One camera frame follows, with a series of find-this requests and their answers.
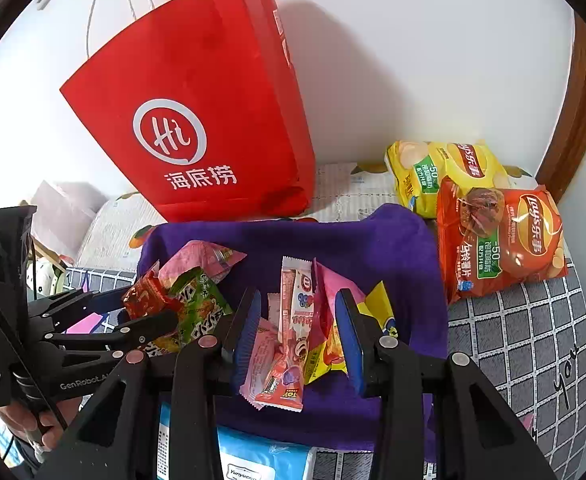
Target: blue plastic package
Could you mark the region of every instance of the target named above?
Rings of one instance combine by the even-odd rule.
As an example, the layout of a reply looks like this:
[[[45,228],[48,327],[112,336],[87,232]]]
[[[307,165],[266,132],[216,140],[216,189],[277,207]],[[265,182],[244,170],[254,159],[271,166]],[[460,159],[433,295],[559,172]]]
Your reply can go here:
[[[171,406],[162,403],[157,449],[157,478],[169,480]],[[225,480],[311,480],[315,449],[217,427]]]

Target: purple cloth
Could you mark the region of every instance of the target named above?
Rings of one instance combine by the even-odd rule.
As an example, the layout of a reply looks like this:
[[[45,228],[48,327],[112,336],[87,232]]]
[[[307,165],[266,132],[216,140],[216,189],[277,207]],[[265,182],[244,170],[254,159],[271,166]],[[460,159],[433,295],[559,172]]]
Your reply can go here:
[[[145,241],[137,266],[142,275],[161,265],[190,240],[206,240],[247,256],[219,284],[231,305],[244,288],[279,291],[282,256],[318,261],[353,280],[368,294],[384,280],[400,339],[415,351],[447,354],[447,305],[435,238],[423,220],[408,209],[385,204],[360,222],[314,223],[188,222],[163,224]],[[218,423],[285,442],[343,450],[372,450],[377,437],[380,400],[361,399],[345,374],[331,372],[304,389],[301,413],[265,407],[259,412],[241,397],[218,397]],[[431,396],[423,396],[425,419]],[[435,437],[425,428],[425,457],[435,458]]]

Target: human hand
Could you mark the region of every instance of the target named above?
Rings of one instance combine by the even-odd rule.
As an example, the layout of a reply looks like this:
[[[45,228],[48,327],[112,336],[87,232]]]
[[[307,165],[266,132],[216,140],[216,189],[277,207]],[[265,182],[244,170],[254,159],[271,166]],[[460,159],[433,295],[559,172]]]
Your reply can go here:
[[[59,411],[62,413],[64,420],[70,423],[77,415],[82,397],[62,400],[57,403]],[[21,402],[14,400],[8,406],[0,408],[0,418],[9,427],[10,432],[16,437],[28,441],[27,431],[38,429],[38,423],[35,416]],[[51,428],[42,436],[43,449],[50,451],[57,446],[57,443],[64,433],[61,426],[50,411],[39,414],[39,421],[42,426],[51,426]]]

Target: shopping bag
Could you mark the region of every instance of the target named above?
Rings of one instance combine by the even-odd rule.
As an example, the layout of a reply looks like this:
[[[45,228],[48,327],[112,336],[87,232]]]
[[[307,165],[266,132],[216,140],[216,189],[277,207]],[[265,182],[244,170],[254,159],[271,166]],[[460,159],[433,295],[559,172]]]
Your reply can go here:
[[[171,0],[60,88],[168,221],[293,216],[315,157],[275,0]]]

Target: green label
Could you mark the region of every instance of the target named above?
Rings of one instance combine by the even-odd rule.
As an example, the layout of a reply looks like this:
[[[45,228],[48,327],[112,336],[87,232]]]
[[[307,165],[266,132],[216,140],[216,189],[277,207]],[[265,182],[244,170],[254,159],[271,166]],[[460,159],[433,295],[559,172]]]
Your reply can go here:
[[[495,278],[500,272],[500,244],[496,229],[488,238],[478,237],[478,278]]]
[[[437,193],[438,189],[440,189],[438,185],[438,168],[433,164],[431,155],[425,156],[413,167],[420,181],[420,186],[422,186],[422,193]]]

